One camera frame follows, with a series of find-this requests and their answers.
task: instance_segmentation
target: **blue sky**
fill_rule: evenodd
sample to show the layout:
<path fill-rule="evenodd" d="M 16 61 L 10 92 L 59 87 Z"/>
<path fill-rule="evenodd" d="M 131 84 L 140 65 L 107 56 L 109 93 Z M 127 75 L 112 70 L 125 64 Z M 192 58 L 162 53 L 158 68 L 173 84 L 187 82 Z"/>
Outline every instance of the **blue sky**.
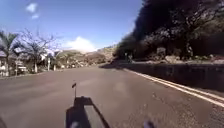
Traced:
<path fill-rule="evenodd" d="M 141 0 L 0 0 L 0 29 L 39 29 L 62 47 L 91 51 L 131 32 L 140 7 Z"/>

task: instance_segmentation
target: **white cloud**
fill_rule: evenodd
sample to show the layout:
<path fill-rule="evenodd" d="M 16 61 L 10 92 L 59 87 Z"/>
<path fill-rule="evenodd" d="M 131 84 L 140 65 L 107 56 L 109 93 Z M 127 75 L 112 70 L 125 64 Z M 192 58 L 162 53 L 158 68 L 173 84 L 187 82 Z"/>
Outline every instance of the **white cloud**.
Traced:
<path fill-rule="evenodd" d="M 80 36 L 78 36 L 74 41 L 65 43 L 64 46 L 65 48 L 75 49 L 81 52 L 93 52 L 97 50 L 91 41 Z"/>
<path fill-rule="evenodd" d="M 30 13 L 35 13 L 37 10 L 37 3 L 30 3 L 28 6 L 26 6 L 26 10 Z"/>
<path fill-rule="evenodd" d="M 32 19 L 32 20 L 35 20 L 35 19 L 38 19 L 39 17 L 40 17 L 39 14 L 33 14 L 33 15 L 31 16 L 31 19 Z"/>

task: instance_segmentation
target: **asphalt road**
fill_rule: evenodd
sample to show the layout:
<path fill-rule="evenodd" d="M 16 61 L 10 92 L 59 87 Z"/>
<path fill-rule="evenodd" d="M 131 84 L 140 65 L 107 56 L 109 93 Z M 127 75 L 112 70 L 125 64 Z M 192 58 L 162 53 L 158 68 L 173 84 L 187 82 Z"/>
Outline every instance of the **asphalt road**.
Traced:
<path fill-rule="evenodd" d="M 75 82 L 77 96 L 88 97 L 111 128 L 140 128 L 147 120 L 156 128 L 224 127 L 223 108 L 122 70 L 97 67 L 0 80 L 0 116 L 7 128 L 63 128 Z M 86 104 L 88 121 L 99 127 L 99 114 Z"/>

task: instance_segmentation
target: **tree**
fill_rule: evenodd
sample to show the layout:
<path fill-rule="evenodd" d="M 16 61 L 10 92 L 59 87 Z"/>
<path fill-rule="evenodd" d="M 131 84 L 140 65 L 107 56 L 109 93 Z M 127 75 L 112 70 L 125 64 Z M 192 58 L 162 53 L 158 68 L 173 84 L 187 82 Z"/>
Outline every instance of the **tree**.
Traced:
<path fill-rule="evenodd" d="M 132 33 L 135 45 L 125 37 L 117 53 L 134 46 L 135 54 L 136 51 L 148 54 L 162 45 L 169 54 L 174 51 L 172 48 L 177 48 L 181 50 L 180 58 L 189 58 L 193 51 L 200 50 L 192 49 L 192 35 L 222 17 L 223 5 L 222 0 L 143 0 Z M 141 50 L 142 44 L 147 50 Z"/>
<path fill-rule="evenodd" d="M 51 43 L 55 40 L 54 36 L 44 37 L 39 34 L 31 33 L 25 30 L 21 34 L 21 42 L 23 41 L 22 53 L 28 60 L 33 62 L 34 72 L 38 72 L 37 63 L 40 62 L 43 55 L 47 54 L 47 49 L 50 49 Z"/>
<path fill-rule="evenodd" d="M 16 41 L 16 38 L 18 37 L 18 34 L 9 33 L 6 34 L 5 32 L 0 32 L 0 51 L 2 51 L 5 54 L 6 59 L 6 75 L 9 76 L 9 57 L 13 53 L 16 53 L 15 50 L 19 47 L 21 47 L 21 43 Z"/>

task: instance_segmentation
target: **wall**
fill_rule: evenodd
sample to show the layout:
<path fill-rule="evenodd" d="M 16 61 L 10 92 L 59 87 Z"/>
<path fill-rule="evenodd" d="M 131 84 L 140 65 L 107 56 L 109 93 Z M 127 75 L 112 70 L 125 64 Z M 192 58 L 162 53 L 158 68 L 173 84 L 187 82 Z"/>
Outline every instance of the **wall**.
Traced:
<path fill-rule="evenodd" d="M 224 65 L 126 63 L 119 66 L 186 86 L 224 92 Z"/>

